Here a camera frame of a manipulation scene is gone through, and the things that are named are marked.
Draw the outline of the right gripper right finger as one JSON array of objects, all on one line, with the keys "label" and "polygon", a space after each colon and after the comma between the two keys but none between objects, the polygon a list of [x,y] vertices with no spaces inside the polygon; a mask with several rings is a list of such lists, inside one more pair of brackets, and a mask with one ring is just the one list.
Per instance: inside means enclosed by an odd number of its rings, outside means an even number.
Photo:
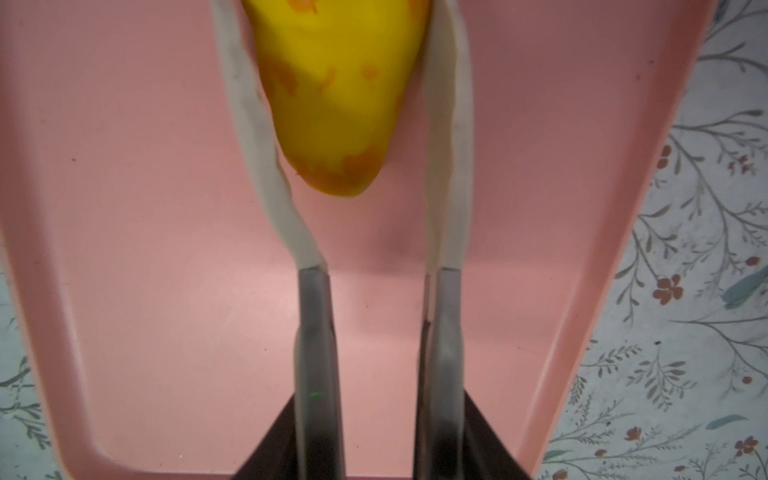
[{"label": "right gripper right finger", "polygon": [[455,1],[435,1],[424,45],[428,113],[426,277],[413,476],[460,479],[464,433],[461,272],[471,231],[474,91],[469,37]]}]

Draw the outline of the pink tray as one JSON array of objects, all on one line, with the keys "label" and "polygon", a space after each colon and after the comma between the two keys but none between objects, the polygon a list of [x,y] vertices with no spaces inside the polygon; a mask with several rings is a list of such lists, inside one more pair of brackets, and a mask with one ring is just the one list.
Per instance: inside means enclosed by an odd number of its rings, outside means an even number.
[{"label": "pink tray", "polygon": [[[712,1],[464,1],[467,389],[536,470]],[[223,479],[293,389],[294,262],[240,155],[205,1],[1,5],[1,251],[76,479]]]}]

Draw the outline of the yellow twisted bread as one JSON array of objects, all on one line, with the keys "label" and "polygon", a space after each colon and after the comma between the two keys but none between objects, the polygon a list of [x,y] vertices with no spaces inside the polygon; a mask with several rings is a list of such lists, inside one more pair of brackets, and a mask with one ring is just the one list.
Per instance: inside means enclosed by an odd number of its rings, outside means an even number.
[{"label": "yellow twisted bread", "polygon": [[361,194],[385,161],[428,1],[245,1],[281,150],[309,186]]}]

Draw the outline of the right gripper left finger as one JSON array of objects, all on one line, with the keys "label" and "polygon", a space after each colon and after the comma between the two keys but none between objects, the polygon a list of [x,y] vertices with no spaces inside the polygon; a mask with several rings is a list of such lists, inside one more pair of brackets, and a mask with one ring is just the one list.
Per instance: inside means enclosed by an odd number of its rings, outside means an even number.
[{"label": "right gripper left finger", "polygon": [[297,209],[257,67],[233,1],[211,4],[220,72],[239,148],[262,209],[297,270],[294,392],[239,479],[343,479],[340,379],[327,263]]}]

